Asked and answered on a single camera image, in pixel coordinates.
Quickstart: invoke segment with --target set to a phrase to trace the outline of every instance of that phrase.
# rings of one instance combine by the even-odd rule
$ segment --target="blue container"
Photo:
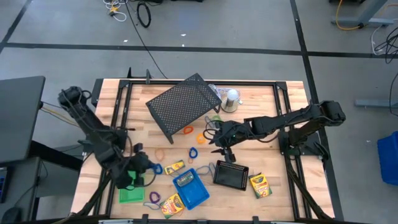
[[[377,141],[381,177],[385,183],[398,185],[398,131]]]
[[[189,182],[187,185],[182,187],[178,186],[177,179],[184,176],[187,172],[191,172],[193,174],[193,180]],[[177,192],[181,197],[182,202],[188,210],[192,210],[208,198],[210,198],[209,192],[207,192],[205,185],[200,180],[198,174],[194,169],[189,169],[173,180],[175,188],[177,188]]]

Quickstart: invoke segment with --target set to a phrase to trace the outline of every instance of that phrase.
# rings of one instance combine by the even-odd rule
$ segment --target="black mesh basket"
[[[221,100],[199,74],[194,74],[146,103],[167,139],[192,121],[214,109],[220,112]]]
[[[213,183],[238,190],[246,190],[249,168],[224,161],[217,161]]]

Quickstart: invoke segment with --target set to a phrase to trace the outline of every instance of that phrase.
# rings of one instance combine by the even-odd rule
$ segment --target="gray floor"
[[[360,14],[370,1],[373,0],[367,0],[362,6],[343,4],[341,16]],[[0,0],[0,39],[6,35],[24,3],[25,0]],[[335,4],[327,0],[296,0],[296,3],[309,51],[371,52],[369,38],[374,28],[344,32],[329,23],[336,11]],[[151,11],[151,26],[148,29],[138,26],[147,45],[300,50],[289,0],[205,0],[201,4],[166,1],[152,7]],[[398,17],[398,7],[390,7],[383,17]],[[395,27],[381,29],[375,41],[385,39]],[[107,16],[101,0],[33,0],[9,42],[141,45],[132,24]],[[198,72],[204,78],[301,80],[310,97],[301,56],[208,52],[152,54],[169,78],[185,78]],[[376,143],[396,130],[398,120],[388,110],[355,108],[353,101],[357,98],[386,99],[390,82],[398,72],[398,62],[386,65],[383,59],[376,58],[310,57],[310,63],[319,99],[339,101],[347,115],[341,127],[326,129],[345,220],[395,223],[398,187],[382,182]],[[78,85],[91,90],[95,78],[125,77],[128,67],[132,67],[135,75],[143,75],[148,68],[155,77],[161,77],[144,51],[6,47],[0,54],[0,79],[44,75],[43,99],[49,103],[56,103],[62,88]],[[36,141],[62,147],[76,144],[82,138],[83,133],[77,128],[39,113],[34,133]],[[69,153],[79,155],[81,149]],[[58,196],[44,197],[40,201],[38,218],[65,216],[78,176],[51,164],[46,166],[50,176],[39,194]],[[50,192],[54,183],[61,184]]]

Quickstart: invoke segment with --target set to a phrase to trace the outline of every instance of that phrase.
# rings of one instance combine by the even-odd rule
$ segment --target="wooden table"
[[[105,125],[111,124],[118,83],[118,79],[105,79],[103,81],[96,115]],[[209,145],[208,142],[206,144],[198,144],[196,142],[196,135],[202,133],[205,128],[204,116],[191,124],[195,128],[193,133],[188,135],[184,135],[182,132],[174,134],[173,145],[164,136],[150,115],[145,103],[165,90],[168,90],[171,86],[133,85],[127,120],[127,128],[136,129],[136,131],[129,131],[132,143],[142,142],[144,144],[144,151],[149,156],[149,159],[155,163],[158,162],[155,158],[155,150],[164,149],[165,158],[161,162],[163,167],[181,159],[187,165],[184,170],[191,167],[198,168],[208,165],[209,162],[215,163],[217,160],[223,160],[224,157],[221,154],[210,153],[212,150],[217,149],[214,144]],[[243,104],[239,106],[235,113],[228,114],[223,111],[220,113],[224,121],[235,120],[243,122],[244,118],[277,115],[272,88],[266,86],[224,87],[238,89],[241,92],[241,99],[243,101]],[[287,87],[292,110],[298,110],[308,105],[302,82],[287,82]],[[126,90],[124,90],[121,105],[124,105],[125,96]],[[281,102],[282,108],[285,108],[283,100]],[[215,114],[214,111],[207,113],[209,117]],[[119,110],[117,126],[120,124],[121,115],[122,110]],[[192,146],[198,149],[199,156],[192,164],[188,164],[188,149]],[[230,189],[213,184],[211,175],[208,174],[201,176],[201,179],[210,193],[210,198],[193,210],[184,210],[180,216],[177,214],[171,219],[252,220],[253,216],[258,216],[260,220],[294,219],[285,162],[279,152],[278,142],[273,141],[269,144],[264,144],[257,141],[244,141],[233,146],[233,152],[235,153],[237,164],[249,167],[249,175],[260,172],[266,175],[272,189],[272,195],[256,199],[250,185],[248,185],[245,192]],[[125,156],[128,156],[128,154],[129,149],[126,149]],[[302,156],[302,164],[308,191],[325,213],[334,217],[321,160],[316,156]],[[79,211],[92,196],[98,186],[100,173],[100,166],[94,156],[89,157],[81,168],[71,212]],[[153,172],[148,170],[146,172],[146,181],[150,181],[152,177]],[[155,182],[145,188],[145,201],[149,201],[149,192],[151,191],[160,193],[162,200],[176,193],[177,191],[172,183],[172,179],[169,175],[158,175]],[[300,207],[300,216],[304,217],[302,197],[297,188],[296,192]],[[104,213],[107,194],[108,190],[106,189],[101,203],[100,214]],[[119,204],[118,200],[119,190],[116,189],[113,197],[111,218],[141,218],[143,213],[149,214],[150,219],[164,218],[160,210],[153,211],[150,208],[142,206],[142,203]]]

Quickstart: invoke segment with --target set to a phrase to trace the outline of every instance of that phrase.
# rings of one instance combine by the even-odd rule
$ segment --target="green block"
[[[129,171],[129,175],[132,177],[134,182],[134,179],[136,178],[136,172]],[[145,190],[143,187],[136,187],[134,190],[119,189],[119,203],[143,202],[144,198]]]

